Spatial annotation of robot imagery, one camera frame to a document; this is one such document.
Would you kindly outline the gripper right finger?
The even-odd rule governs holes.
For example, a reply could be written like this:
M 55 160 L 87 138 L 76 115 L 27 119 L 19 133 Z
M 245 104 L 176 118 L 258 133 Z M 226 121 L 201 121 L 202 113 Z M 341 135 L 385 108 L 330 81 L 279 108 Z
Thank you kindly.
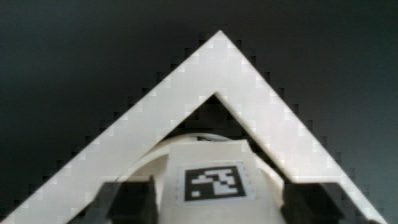
M 286 224 L 371 224 L 337 183 L 288 183 L 282 201 Z

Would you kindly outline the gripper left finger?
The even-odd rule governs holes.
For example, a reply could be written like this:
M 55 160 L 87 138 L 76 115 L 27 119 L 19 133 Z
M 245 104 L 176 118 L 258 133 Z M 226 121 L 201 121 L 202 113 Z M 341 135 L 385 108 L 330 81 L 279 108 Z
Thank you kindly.
M 153 178 L 103 184 L 82 224 L 158 224 Z

